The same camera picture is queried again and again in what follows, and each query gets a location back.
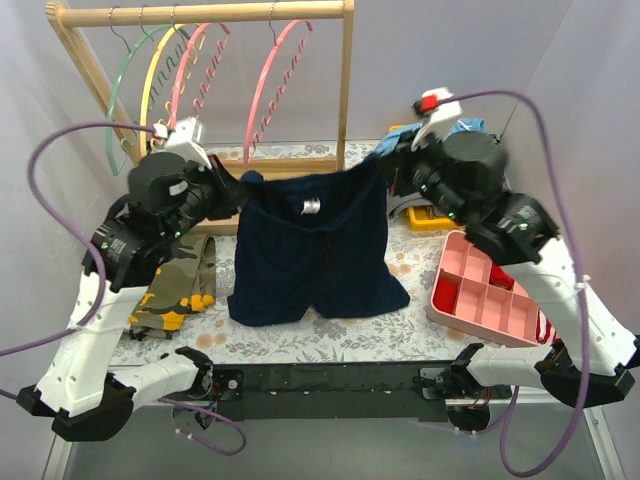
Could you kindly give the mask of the yellow plastic tray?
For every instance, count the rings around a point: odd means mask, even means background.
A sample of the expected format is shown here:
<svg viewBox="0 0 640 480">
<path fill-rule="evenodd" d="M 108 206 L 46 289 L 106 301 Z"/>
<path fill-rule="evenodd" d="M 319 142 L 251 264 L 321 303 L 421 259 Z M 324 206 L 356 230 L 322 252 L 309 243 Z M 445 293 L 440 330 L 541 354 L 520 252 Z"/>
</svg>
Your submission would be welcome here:
<svg viewBox="0 0 640 480">
<path fill-rule="evenodd" d="M 414 193 L 419 192 L 414 191 L 406 183 L 405 192 L 392 192 L 388 189 L 387 199 L 389 196 L 406 196 Z M 393 218 L 400 216 L 407 217 L 409 228 L 414 232 L 435 232 L 459 229 L 459 226 L 454 221 L 445 217 L 443 214 L 440 214 L 432 203 L 429 206 L 409 207 L 407 210 Z"/>
</svg>

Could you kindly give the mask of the light blue shorts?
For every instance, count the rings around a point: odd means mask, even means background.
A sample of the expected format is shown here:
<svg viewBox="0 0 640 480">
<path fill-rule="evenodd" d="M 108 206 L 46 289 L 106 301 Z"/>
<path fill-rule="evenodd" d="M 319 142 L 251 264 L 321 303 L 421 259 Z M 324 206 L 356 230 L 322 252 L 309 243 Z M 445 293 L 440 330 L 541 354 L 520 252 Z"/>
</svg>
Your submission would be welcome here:
<svg viewBox="0 0 640 480">
<path fill-rule="evenodd" d="M 398 144 L 402 134 L 406 132 L 415 133 L 422 126 L 420 122 L 401 125 L 397 128 L 391 129 L 374 148 L 373 152 L 380 156 L 385 156 L 391 153 Z M 448 136 L 456 133 L 471 131 L 471 132 L 485 132 L 485 120 L 483 118 L 459 118 L 448 132 Z"/>
</svg>

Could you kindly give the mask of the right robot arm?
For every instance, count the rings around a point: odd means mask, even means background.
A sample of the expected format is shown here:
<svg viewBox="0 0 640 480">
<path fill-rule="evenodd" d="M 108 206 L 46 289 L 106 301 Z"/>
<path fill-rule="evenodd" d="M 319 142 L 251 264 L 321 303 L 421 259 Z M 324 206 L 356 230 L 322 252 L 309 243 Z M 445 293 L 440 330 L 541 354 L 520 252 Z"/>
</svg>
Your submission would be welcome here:
<svg viewBox="0 0 640 480">
<path fill-rule="evenodd" d="M 555 329 L 548 346 L 466 347 L 433 385 L 475 397 L 495 385 L 547 391 L 590 408 L 625 399 L 635 384 L 639 338 L 623 327 L 578 271 L 578 259 L 535 198 L 504 185 L 508 153 L 489 135 L 463 131 L 444 140 L 415 130 L 390 132 L 376 163 L 394 185 L 416 192 L 463 227 L 465 238 L 513 278 Z"/>
</svg>

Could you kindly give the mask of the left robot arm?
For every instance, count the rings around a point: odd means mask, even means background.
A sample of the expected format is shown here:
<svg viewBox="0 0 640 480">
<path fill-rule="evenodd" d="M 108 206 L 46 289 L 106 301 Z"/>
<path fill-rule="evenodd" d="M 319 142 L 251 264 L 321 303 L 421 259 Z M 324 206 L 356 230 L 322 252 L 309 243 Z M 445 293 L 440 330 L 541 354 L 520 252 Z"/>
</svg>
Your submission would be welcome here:
<svg viewBox="0 0 640 480">
<path fill-rule="evenodd" d="M 159 360 L 113 373 L 109 366 L 129 316 L 157 270 L 203 220 L 235 214 L 240 186 L 214 155 L 146 156 L 128 175 L 128 191 L 84 242 L 79 293 L 47 372 L 16 402 L 69 442 L 112 438 L 138 408 L 171 394 L 210 395 L 214 367 L 203 353 L 180 347 Z"/>
</svg>

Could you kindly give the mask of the navy blue shorts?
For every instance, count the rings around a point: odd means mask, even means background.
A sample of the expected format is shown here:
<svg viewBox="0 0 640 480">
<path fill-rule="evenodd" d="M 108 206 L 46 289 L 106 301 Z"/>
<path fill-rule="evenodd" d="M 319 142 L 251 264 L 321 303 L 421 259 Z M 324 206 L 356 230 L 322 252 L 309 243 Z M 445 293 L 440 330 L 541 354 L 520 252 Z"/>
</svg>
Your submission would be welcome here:
<svg viewBox="0 0 640 480">
<path fill-rule="evenodd" d="M 251 196 L 239 216 L 230 317 L 245 326 L 368 318 L 408 306 L 385 262 L 387 184 L 373 154 L 330 174 L 241 182 Z"/>
</svg>

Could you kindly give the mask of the red cloth in organizer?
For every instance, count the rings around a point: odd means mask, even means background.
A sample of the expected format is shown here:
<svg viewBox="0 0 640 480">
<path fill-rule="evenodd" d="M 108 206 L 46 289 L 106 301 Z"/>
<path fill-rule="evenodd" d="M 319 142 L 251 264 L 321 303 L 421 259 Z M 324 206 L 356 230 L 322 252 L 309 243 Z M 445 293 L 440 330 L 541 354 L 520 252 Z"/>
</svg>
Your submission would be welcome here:
<svg viewBox="0 0 640 480">
<path fill-rule="evenodd" d="M 515 280 L 509 276 L 500 266 L 493 263 L 489 273 L 489 284 L 507 291 L 512 291 Z"/>
<path fill-rule="evenodd" d="M 452 315 L 456 308 L 458 285 L 452 280 L 441 277 L 436 282 L 432 304 L 439 312 Z"/>
</svg>

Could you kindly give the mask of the pink hanger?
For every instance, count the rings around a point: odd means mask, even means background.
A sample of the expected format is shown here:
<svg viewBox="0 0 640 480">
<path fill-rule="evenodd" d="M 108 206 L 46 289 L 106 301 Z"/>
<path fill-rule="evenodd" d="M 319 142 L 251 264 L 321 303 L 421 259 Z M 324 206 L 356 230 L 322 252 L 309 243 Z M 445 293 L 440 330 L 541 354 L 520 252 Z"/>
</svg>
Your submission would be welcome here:
<svg viewBox="0 0 640 480">
<path fill-rule="evenodd" d="M 276 57 L 278 56 L 281 47 L 284 45 L 289 35 L 299 25 L 302 25 L 304 27 L 305 35 L 297 41 L 296 49 L 282 74 L 282 80 L 276 87 L 273 98 L 266 104 L 265 114 L 261 118 L 258 118 L 258 114 L 260 113 L 261 100 Z M 262 141 L 266 129 L 270 125 L 274 114 L 278 110 L 279 104 L 284 97 L 287 91 L 287 87 L 294 76 L 296 67 L 300 62 L 303 49 L 306 47 L 313 31 L 314 27 L 310 20 L 296 19 L 290 21 L 276 37 L 275 43 L 271 47 L 271 50 L 269 51 L 269 54 L 267 55 L 263 63 L 249 109 L 249 115 L 243 141 L 242 165 L 244 167 L 248 167 L 253 160 L 257 151 L 257 147 Z"/>
<path fill-rule="evenodd" d="M 204 81 L 200 84 L 198 95 L 192 102 L 196 117 L 199 117 L 204 107 L 206 96 L 216 76 L 230 37 L 230 29 L 222 22 L 200 24 L 186 44 L 175 73 L 170 100 L 165 104 L 165 110 L 168 113 L 168 126 L 170 128 L 174 128 L 177 124 L 180 100 L 186 88 L 186 81 L 190 78 L 192 67 L 197 63 L 198 54 L 206 41 L 207 30 L 211 26 L 218 26 L 224 33 L 224 37 L 219 39 L 215 44 L 216 49 L 210 58 L 209 64 L 205 68 Z"/>
</svg>

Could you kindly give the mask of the pink hanger right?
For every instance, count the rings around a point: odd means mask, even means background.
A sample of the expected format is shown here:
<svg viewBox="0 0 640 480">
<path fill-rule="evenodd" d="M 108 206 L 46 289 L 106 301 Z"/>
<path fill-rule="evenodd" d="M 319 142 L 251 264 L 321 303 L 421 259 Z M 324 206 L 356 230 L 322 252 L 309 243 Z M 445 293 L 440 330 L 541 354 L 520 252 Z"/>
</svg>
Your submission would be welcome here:
<svg viewBox="0 0 640 480">
<path fill-rule="evenodd" d="M 261 100 L 276 57 L 278 56 L 281 47 L 284 45 L 289 35 L 299 25 L 302 25 L 304 27 L 305 35 L 297 41 L 296 49 L 282 74 L 282 80 L 276 87 L 273 98 L 266 104 L 265 114 L 261 118 L 258 118 L 258 114 L 260 113 Z M 287 91 L 287 87 L 294 76 L 296 67 L 300 62 L 303 49 L 306 47 L 313 31 L 314 27 L 310 20 L 296 19 L 290 21 L 276 37 L 275 43 L 271 47 L 271 50 L 269 51 L 269 54 L 267 55 L 263 63 L 249 109 L 249 115 L 243 141 L 242 165 L 244 167 L 248 167 L 253 160 L 257 151 L 257 147 L 262 141 L 266 129 L 270 125 L 274 114 L 278 110 L 279 104 L 284 97 Z"/>
</svg>

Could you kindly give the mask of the camouflage shorts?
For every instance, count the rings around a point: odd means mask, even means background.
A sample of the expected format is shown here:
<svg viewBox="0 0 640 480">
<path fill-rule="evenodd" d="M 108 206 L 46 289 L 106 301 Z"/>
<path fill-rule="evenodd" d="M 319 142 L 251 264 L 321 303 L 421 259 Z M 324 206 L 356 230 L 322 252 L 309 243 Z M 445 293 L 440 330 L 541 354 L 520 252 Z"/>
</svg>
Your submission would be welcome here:
<svg viewBox="0 0 640 480">
<path fill-rule="evenodd" d="M 216 245 L 212 236 L 188 234 L 174 258 L 158 267 L 151 285 L 129 316 L 128 337 L 170 340 L 185 320 L 216 301 Z"/>
</svg>

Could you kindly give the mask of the yellow hanger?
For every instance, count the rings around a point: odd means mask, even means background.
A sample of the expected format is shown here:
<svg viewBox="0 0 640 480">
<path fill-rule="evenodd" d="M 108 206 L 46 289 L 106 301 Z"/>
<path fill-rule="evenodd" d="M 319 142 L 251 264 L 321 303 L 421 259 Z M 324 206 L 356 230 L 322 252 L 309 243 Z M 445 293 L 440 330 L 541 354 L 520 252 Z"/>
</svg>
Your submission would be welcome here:
<svg viewBox="0 0 640 480">
<path fill-rule="evenodd" d="M 156 45 L 144 80 L 140 103 L 140 125 L 147 124 L 148 113 L 153 110 L 155 102 L 161 97 L 166 85 L 173 85 L 175 81 L 180 80 L 179 95 L 182 95 L 191 77 L 192 68 L 198 61 L 198 52 L 203 43 L 197 40 L 191 47 L 191 34 L 185 29 L 185 24 L 164 27 L 167 32 Z M 174 45 L 173 53 L 164 53 L 174 35 L 179 35 L 181 40 Z"/>
</svg>

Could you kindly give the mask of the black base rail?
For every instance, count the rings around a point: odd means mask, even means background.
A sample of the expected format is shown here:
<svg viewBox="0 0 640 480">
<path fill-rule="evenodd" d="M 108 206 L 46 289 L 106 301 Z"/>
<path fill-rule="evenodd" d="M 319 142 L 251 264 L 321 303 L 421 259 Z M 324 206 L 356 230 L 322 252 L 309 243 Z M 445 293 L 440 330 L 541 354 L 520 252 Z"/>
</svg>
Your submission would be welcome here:
<svg viewBox="0 0 640 480">
<path fill-rule="evenodd" d="M 489 407 L 508 401 L 511 388 L 499 385 L 468 396 L 445 393 L 435 378 L 447 366 L 446 361 L 217 364 L 200 392 L 171 397 L 212 406 L 235 422 L 453 418 L 465 430 L 484 429 Z"/>
</svg>

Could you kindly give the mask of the floral table mat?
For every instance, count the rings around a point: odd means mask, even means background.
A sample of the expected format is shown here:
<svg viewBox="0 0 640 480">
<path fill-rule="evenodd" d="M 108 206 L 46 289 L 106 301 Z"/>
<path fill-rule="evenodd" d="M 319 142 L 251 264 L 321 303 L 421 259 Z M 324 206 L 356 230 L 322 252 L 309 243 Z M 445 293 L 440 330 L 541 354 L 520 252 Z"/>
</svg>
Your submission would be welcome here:
<svg viewBox="0 0 640 480">
<path fill-rule="evenodd" d="M 136 341 L 123 336 L 112 363 L 116 367 L 144 365 L 182 346 L 199 349 L 218 364 L 452 359 L 476 339 L 428 317 L 445 236 L 443 231 L 414 232 L 403 215 L 390 220 L 385 261 L 408 291 L 408 307 L 365 319 L 326 320 L 309 310 L 297 323 L 264 328 L 246 327 L 228 315 L 236 239 L 220 236 L 215 240 L 216 303 L 186 319 L 169 340 Z"/>
</svg>

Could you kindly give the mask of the grey garment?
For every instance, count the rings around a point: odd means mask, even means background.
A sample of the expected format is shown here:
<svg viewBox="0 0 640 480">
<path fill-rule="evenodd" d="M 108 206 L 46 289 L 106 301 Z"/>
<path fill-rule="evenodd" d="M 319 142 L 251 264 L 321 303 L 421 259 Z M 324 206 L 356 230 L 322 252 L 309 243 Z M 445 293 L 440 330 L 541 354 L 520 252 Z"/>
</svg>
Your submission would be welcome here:
<svg viewBox="0 0 640 480">
<path fill-rule="evenodd" d="M 406 196 L 389 196 L 387 199 L 387 217 L 393 218 L 409 207 L 429 206 L 430 201 L 422 197 L 419 193 L 414 193 Z"/>
</svg>

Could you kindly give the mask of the green hanger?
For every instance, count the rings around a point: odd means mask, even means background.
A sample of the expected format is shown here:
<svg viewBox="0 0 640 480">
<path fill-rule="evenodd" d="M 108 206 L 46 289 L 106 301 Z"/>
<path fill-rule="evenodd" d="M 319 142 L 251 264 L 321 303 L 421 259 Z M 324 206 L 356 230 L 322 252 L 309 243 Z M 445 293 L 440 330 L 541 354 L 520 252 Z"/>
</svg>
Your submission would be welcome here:
<svg viewBox="0 0 640 480">
<path fill-rule="evenodd" d="M 151 42 L 151 43 L 155 42 L 155 38 L 154 38 L 155 35 L 162 33 L 164 36 L 164 34 L 167 32 L 164 26 L 165 25 L 161 25 L 159 27 L 156 27 L 150 30 L 147 33 L 143 33 L 132 46 L 128 46 L 127 54 L 124 57 L 124 59 L 121 61 L 118 73 L 116 75 L 116 79 L 113 82 L 112 91 L 111 91 L 109 103 L 106 110 L 107 121 L 115 120 L 116 107 L 119 105 L 119 102 L 120 102 L 121 87 L 135 56 L 138 54 L 139 50 L 147 42 Z M 175 49 L 174 45 L 178 43 L 180 40 L 181 38 L 179 35 L 174 35 L 171 38 L 171 41 L 167 46 L 167 48 L 165 49 L 164 53 L 173 53 Z M 107 162 L 108 162 L 111 174 L 113 176 L 118 176 L 120 174 L 122 168 L 124 167 L 125 163 L 129 159 L 128 148 L 136 146 L 138 144 L 138 137 L 137 137 L 138 132 L 134 131 L 133 135 L 134 135 L 133 139 L 129 139 L 128 137 L 120 139 L 116 135 L 114 129 L 106 130 L 105 155 L 107 158 Z"/>
</svg>

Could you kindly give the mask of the pink hanger left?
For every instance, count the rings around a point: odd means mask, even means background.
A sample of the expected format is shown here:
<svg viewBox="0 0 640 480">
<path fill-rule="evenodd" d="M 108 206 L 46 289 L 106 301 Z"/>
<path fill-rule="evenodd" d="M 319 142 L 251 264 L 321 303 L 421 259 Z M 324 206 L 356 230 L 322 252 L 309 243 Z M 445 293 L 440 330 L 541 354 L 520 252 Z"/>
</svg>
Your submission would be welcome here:
<svg viewBox="0 0 640 480">
<path fill-rule="evenodd" d="M 190 78 L 192 67 L 197 63 L 198 54 L 206 41 L 207 30 L 211 26 L 218 26 L 224 33 L 224 37 L 219 39 L 215 44 L 216 49 L 210 58 L 209 64 L 205 68 L 204 81 L 200 84 L 198 95 L 192 102 L 196 117 L 199 117 L 204 107 L 206 96 L 216 76 L 230 37 L 230 29 L 222 22 L 200 24 L 186 44 L 175 73 L 170 100 L 165 104 L 165 110 L 168 113 L 168 126 L 170 128 L 174 128 L 177 124 L 180 100 L 186 88 L 186 81 Z"/>
</svg>

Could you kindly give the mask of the wooden clothes rack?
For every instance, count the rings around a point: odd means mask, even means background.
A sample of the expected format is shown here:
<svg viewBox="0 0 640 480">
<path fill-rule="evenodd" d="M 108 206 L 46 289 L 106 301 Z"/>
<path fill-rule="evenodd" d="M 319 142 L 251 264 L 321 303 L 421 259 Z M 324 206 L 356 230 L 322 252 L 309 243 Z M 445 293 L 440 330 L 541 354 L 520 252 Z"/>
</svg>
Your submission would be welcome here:
<svg viewBox="0 0 640 480">
<path fill-rule="evenodd" d="M 94 99 L 106 115 L 112 86 L 105 76 L 101 64 L 91 50 L 81 30 L 83 28 L 134 26 L 145 28 L 148 25 L 185 24 L 197 28 L 203 23 L 256 22 L 274 20 L 339 19 L 342 22 L 342 58 L 340 76 L 340 100 L 338 138 L 336 154 L 333 157 L 313 158 L 308 164 L 296 158 L 253 158 L 248 167 L 242 165 L 242 156 L 231 164 L 231 172 L 240 175 L 249 169 L 255 169 L 269 180 L 281 180 L 300 177 L 305 174 L 331 173 L 345 167 L 345 143 L 348 119 L 349 87 L 351 76 L 351 56 L 353 42 L 355 4 L 352 1 L 292 1 L 272 3 L 210 4 L 191 6 L 162 6 L 109 9 L 72 9 L 60 1 L 50 1 L 45 6 L 45 14 L 51 27 L 63 44 L 67 54 L 81 74 Z M 133 139 L 134 135 L 124 130 L 130 117 L 119 102 L 115 111 L 116 135 L 123 139 Z M 148 135 L 138 137 L 138 144 L 128 148 L 129 159 L 138 164 L 142 156 L 151 148 L 152 139 Z"/>
</svg>

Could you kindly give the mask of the pink divided organizer tray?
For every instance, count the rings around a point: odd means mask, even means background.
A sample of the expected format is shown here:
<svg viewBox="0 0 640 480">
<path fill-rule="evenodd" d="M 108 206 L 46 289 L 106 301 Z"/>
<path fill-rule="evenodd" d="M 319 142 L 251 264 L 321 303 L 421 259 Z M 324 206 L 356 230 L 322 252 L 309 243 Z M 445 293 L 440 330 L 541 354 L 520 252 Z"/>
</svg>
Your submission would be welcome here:
<svg viewBox="0 0 640 480">
<path fill-rule="evenodd" d="M 530 347 L 552 343 L 556 331 L 525 290 L 515 282 L 507 291 L 489 284 L 492 260 L 475 248 L 461 231 L 446 236 L 436 282 L 445 277 L 458 285 L 452 315 L 437 311 L 433 292 L 428 305 L 430 320 L 508 347 Z"/>
</svg>

